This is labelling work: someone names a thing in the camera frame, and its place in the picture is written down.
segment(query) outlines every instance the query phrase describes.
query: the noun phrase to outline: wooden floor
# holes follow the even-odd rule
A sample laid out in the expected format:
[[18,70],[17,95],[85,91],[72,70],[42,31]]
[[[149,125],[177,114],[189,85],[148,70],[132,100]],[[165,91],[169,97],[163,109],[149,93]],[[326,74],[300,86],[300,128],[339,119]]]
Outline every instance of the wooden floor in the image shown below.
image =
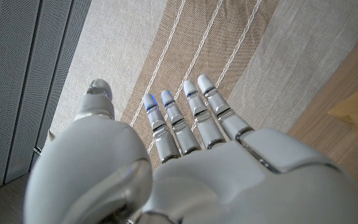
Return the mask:
[[23,223],[26,174],[0,188],[0,223]]
[[343,167],[358,183],[358,135],[327,114],[358,91],[358,43],[289,130]]

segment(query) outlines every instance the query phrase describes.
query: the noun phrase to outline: robotic hand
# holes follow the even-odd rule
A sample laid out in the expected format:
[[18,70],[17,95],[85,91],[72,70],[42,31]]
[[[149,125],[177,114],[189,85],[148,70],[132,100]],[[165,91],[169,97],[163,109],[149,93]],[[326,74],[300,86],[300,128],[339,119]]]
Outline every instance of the robotic hand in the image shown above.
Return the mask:
[[333,161],[272,129],[254,131],[206,75],[184,91],[201,150],[169,91],[145,108],[162,165],[152,174],[135,131],[114,121],[111,90],[95,80],[75,121],[45,149],[25,196],[25,223],[358,223],[358,189]]

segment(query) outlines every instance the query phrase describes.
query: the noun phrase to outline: white stripe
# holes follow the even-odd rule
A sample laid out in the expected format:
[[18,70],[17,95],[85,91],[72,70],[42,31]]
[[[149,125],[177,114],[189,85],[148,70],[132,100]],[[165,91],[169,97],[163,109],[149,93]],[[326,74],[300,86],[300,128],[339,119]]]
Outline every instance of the white stripe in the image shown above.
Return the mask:
[[249,27],[251,26],[252,24],[252,21],[254,20],[254,17],[255,17],[255,14],[256,12],[258,11],[258,8],[259,8],[259,5],[260,3],[262,3],[263,0],[257,0],[255,6],[254,6],[254,9],[252,10],[252,13],[251,15],[249,16],[248,18],[248,22],[247,22],[247,25],[246,25],[246,28],[244,29],[244,31],[242,32],[241,36],[240,36],[240,39],[236,45],[236,47],[234,48],[233,50],[233,53],[230,55],[230,58],[229,60],[227,61],[227,64],[226,66],[224,67],[223,71],[222,71],[222,74],[219,76],[218,78],[218,81],[215,83],[215,86],[216,88],[219,87],[219,85],[221,84],[221,81],[223,80],[224,78],[224,75],[226,74],[226,72],[229,70],[229,67],[230,67],[230,64],[232,63],[234,57],[236,56],[236,53],[237,51],[240,49],[240,45],[241,43],[244,41],[244,39],[246,38],[246,35],[248,33],[248,30],[249,30]]
[[[171,44],[171,41],[172,41],[172,37],[173,37],[173,34],[175,33],[175,30],[177,28],[177,25],[179,23],[179,19],[180,19],[180,15],[183,11],[183,6],[185,5],[185,2],[186,0],[181,0],[181,4],[180,4],[180,7],[179,7],[179,11],[178,11],[178,14],[177,14],[177,18],[175,19],[175,22],[173,22],[173,26],[172,26],[172,29],[171,29],[171,32],[169,33],[169,37],[168,37],[168,40],[167,40],[167,44],[165,44],[165,47],[164,49],[162,50],[162,54],[160,55],[160,58],[158,60],[158,63],[157,65],[155,66],[155,69],[154,69],[154,72],[153,72],[153,75],[152,75],[152,78],[150,79],[149,81],[149,85],[147,86],[146,88],[146,91],[145,91],[145,94],[148,93],[150,91],[150,87],[152,86],[153,82],[154,82],[154,78],[157,76],[157,72],[158,70],[160,69],[160,66],[161,66],[161,62],[162,60],[164,59],[164,56],[165,56],[165,53],[167,53],[167,50],[169,48],[169,45]],[[131,123],[130,123],[130,126],[133,127],[135,121],[136,121],[136,118],[138,117],[139,113],[140,113],[140,109],[142,107],[142,104],[143,104],[143,97],[142,97],[142,100],[140,101],[139,103],[139,106],[137,107],[137,110],[136,110],[136,113],[135,113],[135,116],[133,117]]]
[[[248,33],[248,30],[249,30],[249,27],[250,25],[252,24],[252,21],[254,21],[254,17],[259,9],[259,6],[260,4],[262,3],[263,0],[257,0],[255,6],[254,6],[254,9],[252,10],[252,13],[251,15],[249,16],[248,18],[248,21],[247,21],[247,25],[246,25],[246,28],[244,28],[244,31],[242,32],[241,36],[240,36],[240,39],[236,45],[236,47],[234,48],[233,50],[233,53],[231,54],[229,60],[227,61],[227,64],[226,66],[224,67],[221,75],[219,76],[218,78],[218,81],[215,83],[215,87],[218,88],[219,85],[221,84],[223,78],[224,78],[224,75],[226,74],[226,72],[229,70],[229,67],[230,67],[230,64],[232,63],[232,61],[234,60],[234,57],[236,56],[236,53],[238,52],[238,50],[240,49],[240,45],[242,44],[242,42],[244,41],[244,39],[246,38],[246,35]],[[194,121],[192,127],[191,127],[191,131],[194,131],[194,129],[196,128],[196,121]],[[152,143],[150,144],[150,147],[149,149],[147,150],[147,152],[149,153],[151,148],[153,147],[154,145],[154,140],[152,141]]]
[[[175,93],[175,96],[173,97],[174,100],[176,100],[176,99],[179,97],[179,93],[180,93],[181,90],[183,89],[183,84],[184,84],[185,81],[187,80],[187,78],[188,78],[188,76],[189,76],[189,74],[190,74],[190,72],[191,72],[191,69],[193,68],[194,64],[196,63],[196,60],[197,60],[197,58],[198,58],[198,56],[199,56],[199,54],[200,54],[200,52],[201,52],[201,49],[202,49],[203,46],[204,46],[204,43],[205,43],[205,40],[206,40],[206,38],[207,38],[207,36],[208,36],[208,34],[209,34],[209,31],[211,30],[212,25],[214,24],[214,21],[215,21],[215,18],[216,18],[216,16],[217,16],[218,12],[219,12],[219,9],[220,9],[221,6],[222,6],[222,2],[223,2],[223,0],[219,0],[218,5],[216,6],[216,9],[215,9],[214,13],[212,14],[212,18],[211,18],[211,20],[209,21],[206,30],[204,31],[203,38],[201,39],[201,42],[200,42],[200,44],[198,45],[198,49],[197,49],[196,53],[194,54],[193,60],[191,61],[190,66],[187,68],[185,77],[183,77],[183,80],[181,81],[181,84],[180,84],[180,86],[179,86],[178,91]],[[167,119],[168,119],[168,115],[166,114],[166,115],[164,116],[164,120],[166,121]],[[154,142],[155,142],[155,140],[153,139],[152,143],[150,144],[150,146],[149,146],[149,148],[148,148],[148,150],[147,150],[147,153],[150,153],[150,150],[153,148]]]

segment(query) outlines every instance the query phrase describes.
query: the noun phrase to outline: robot finger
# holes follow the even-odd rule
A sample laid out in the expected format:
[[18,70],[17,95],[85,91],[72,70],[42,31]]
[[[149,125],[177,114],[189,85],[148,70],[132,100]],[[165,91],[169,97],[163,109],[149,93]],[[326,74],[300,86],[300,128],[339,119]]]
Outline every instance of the robot finger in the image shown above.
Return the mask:
[[230,108],[208,76],[203,74],[200,75],[197,82],[201,92],[208,100],[209,106],[230,140],[238,141],[238,138],[241,135],[249,134],[254,131],[248,123]]
[[81,100],[75,120],[95,114],[114,119],[114,106],[111,100],[109,84],[102,79],[93,80]]
[[165,111],[167,111],[168,119],[172,124],[173,132],[177,137],[181,153],[183,155],[187,155],[193,151],[201,150],[197,139],[186,123],[185,118],[180,112],[180,109],[173,99],[171,92],[168,90],[161,92],[161,99],[164,104]]
[[175,140],[173,140],[173,136],[168,130],[154,96],[150,93],[146,93],[143,96],[143,101],[161,163],[167,162],[170,159],[179,158],[180,153],[175,144]]
[[183,89],[189,102],[191,112],[195,117],[197,128],[200,132],[205,148],[211,149],[214,145],[225,142],[224,137],[214,119],[211,117],[203,100],[198,95],[194,84],[190,80],[187,80],[184,83]]

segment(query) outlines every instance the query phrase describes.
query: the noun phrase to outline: striped fabric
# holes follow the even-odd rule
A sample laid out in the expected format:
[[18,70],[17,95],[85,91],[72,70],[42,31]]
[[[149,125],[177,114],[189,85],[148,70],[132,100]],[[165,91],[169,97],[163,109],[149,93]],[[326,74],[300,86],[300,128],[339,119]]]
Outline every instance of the striped fabric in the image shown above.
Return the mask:
[[351,0],[93,1],[51,130],[68,126],[91,80],[103,78],[116,119],[137,131],[155,169],[143,94],[162,105],[170,90],[192,126],[183,82],[205,73],[255,129],[287,132],[357,41]]

